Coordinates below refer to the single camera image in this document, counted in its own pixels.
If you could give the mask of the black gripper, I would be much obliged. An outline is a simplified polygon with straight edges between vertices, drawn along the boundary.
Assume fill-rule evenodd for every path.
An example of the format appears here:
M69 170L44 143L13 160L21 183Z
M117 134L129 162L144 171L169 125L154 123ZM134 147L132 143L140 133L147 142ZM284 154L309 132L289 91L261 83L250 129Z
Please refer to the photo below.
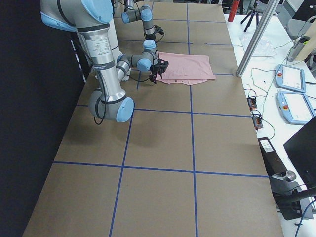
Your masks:
M159 74L160 79L163 79L162 74L165 73L168 66L169 66L169 62L163 59L158 59L158 61L155 64L151 65L150 67L151 74L149 75L150 82L152 82L153 84L157 83L156 82L157 74Z
M146 40L156 40L156 35L155 34L150 34L150 35L148 35L148 34L145 34L145 39Z

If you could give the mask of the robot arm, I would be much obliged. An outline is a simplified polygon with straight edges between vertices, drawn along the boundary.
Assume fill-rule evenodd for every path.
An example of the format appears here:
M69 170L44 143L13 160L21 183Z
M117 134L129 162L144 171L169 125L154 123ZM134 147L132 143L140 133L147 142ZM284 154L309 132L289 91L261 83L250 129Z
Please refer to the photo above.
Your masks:
M148 5L134 8L135 0L124 0L124 12L121 13L123 23L131 23L141 20L146 40L156 40L156 29L153 21L153 13Z
M134 110L133 99L127 97L121 81L128 78L131 68L150 72L149 80L156 81L168 67L168 61L159 57L156 33L163 29L153 23L150 6L134 8L136 1L126 0L121 13L123 23L141 20L143 23L143 52L140 55L121 54L113 21L112 0L42 0L42 22L52 28L76 32L83 52L96 72L100 87L93 91L89 110L101 120L128 121Z

